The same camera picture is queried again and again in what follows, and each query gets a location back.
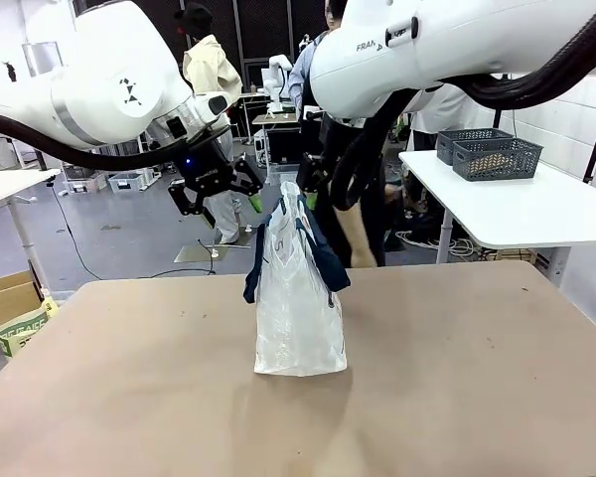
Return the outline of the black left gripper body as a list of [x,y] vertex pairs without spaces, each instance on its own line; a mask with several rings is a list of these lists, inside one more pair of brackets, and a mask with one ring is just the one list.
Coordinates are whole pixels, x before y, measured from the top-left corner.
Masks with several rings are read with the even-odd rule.
[[204,132],[174,152],[172,161],[181,179],[171,183],[172,199],[182,199],[186,189],[204,198],[232,190],[234,172],[220,145],[221,136],[219,132]]

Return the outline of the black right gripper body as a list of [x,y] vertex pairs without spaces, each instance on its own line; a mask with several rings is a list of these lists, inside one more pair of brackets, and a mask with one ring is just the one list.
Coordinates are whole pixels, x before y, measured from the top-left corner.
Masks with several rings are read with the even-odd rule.
[[304,153],[296,178],[303,192],[317,192],[329,182],[325,158],[322,155]]

